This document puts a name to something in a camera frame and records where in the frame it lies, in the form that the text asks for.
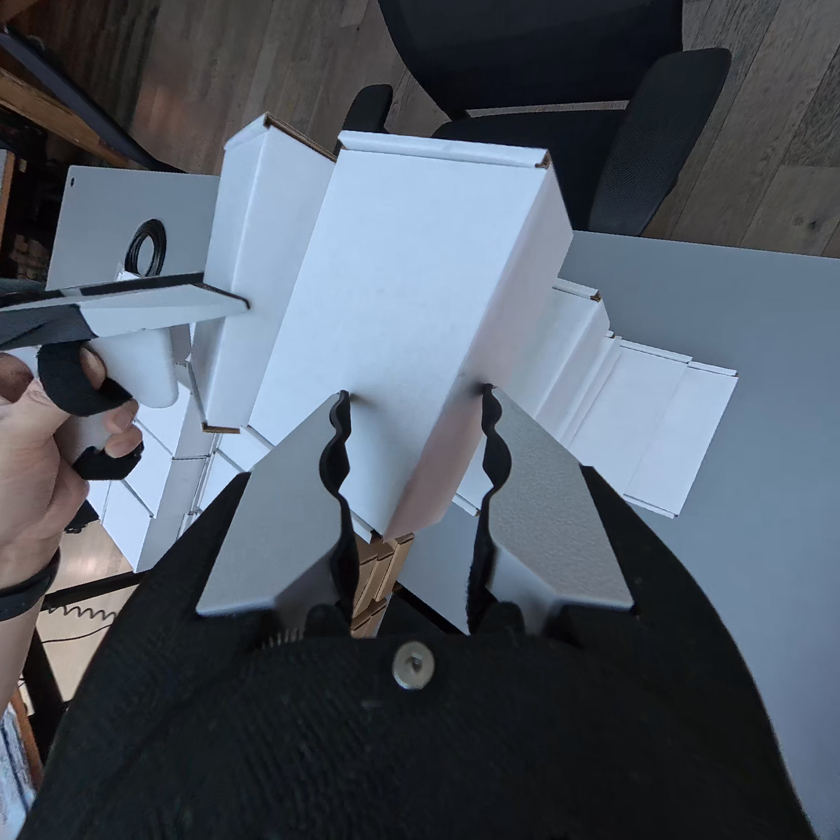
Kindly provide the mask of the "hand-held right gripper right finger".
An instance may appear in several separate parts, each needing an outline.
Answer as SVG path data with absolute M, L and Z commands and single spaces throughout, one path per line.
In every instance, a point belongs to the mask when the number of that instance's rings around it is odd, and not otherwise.
M 496 604 L 546 634 L 565 607 L 627 613 L 634 599 L 579 461 L 494 385 L 481 391 L 489 481 L 466 590 L 470 634 Z

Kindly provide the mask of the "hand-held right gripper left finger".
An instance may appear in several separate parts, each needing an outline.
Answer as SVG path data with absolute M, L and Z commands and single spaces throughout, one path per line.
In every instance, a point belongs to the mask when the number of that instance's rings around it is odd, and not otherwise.
M 350 635 L 360 559 L 341 486 L 351 400 L 332 394 L 248 474 L 196 613 L 271 613 L 281 636 Z

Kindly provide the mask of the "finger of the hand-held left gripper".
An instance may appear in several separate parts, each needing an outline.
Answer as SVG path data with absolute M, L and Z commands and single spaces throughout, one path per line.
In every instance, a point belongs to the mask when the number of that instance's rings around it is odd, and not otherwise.
M 129 280 L 115 280 L 110 283 L 101 283 L 84 287 L 67 287 L 63 289 L 47 290 L 46 296 L 48 298 L 96 297 L 132 291 L 153 291 L 182 286 L 201 286 L 203 283 L 204 273 L 193 272 L 172 276 L 154 276 L 133 278 Z
M 247 312 L 249 302 L 227 290 L 182 286 L 96 297 L 63 297 L 79 307 L 97 337 L 164 329 Z

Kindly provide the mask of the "person's left forearm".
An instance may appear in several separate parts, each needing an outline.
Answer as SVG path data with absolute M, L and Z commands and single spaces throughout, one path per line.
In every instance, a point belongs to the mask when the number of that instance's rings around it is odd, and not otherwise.
M 1 717 L 18 686 L 43 600 L 40 598 L 27 612 L 1 622 Z

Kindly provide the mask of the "person's left hand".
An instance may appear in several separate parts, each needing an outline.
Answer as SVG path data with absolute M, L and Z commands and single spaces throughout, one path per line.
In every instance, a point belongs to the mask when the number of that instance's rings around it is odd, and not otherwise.
M 61 456 L 56 433 L 69 419 L 27 365 L 1 357 L 1 585 L 41 572 L 88 497 L 88 483 Z

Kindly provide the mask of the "stack of brown cardboard boxes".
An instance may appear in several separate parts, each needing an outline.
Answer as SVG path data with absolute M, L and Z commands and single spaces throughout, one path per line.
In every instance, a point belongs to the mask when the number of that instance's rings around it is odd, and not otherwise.
M 353 638 L 374 637 L 382 623 L 386 607 L 399 573 L 412 547 L 415 535 L 366 542 L 355 536 L 359 554 L 359 582 L 353 598 L 350 634 Z

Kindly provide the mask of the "stack of white boxes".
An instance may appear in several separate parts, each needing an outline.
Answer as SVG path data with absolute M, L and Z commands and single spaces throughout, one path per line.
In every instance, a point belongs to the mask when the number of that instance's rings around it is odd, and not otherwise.
M 175 363 L 175 376 L 172 406 L 139 410 L 139 464 L 127 478 L 90 483 L 88 504 L 135 572 L 150 570 L 227 484 L 272 448 L 252 427 L 206 431 L 189 355 Z

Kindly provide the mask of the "wooden table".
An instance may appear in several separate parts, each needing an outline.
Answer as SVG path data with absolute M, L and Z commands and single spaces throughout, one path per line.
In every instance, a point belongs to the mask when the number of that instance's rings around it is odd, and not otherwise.
M 39 90 L 2 69 L 3 108 L 110 165 L 182 173 L 137 143 L 31 38 L 3 23 L 1 47 L 46 88 L 46 91 Z

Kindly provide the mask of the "black wristband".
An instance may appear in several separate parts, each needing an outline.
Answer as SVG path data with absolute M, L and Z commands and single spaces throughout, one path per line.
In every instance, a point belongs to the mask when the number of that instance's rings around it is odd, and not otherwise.
M 1 622 L 10 621 L 29 612 L 46 595 L 53 584 L 60 566 L 58 549 L 42 570 L 26 581 L 1 590 Z

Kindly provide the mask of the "black office chair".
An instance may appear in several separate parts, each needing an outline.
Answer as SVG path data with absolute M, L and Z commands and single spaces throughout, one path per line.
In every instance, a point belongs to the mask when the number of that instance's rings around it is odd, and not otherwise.
M 675 187 L 731 66 L 685 50 L 680 1 L 380 1 L 432 134 L 544 149 L 574 230 L 639 236 Z

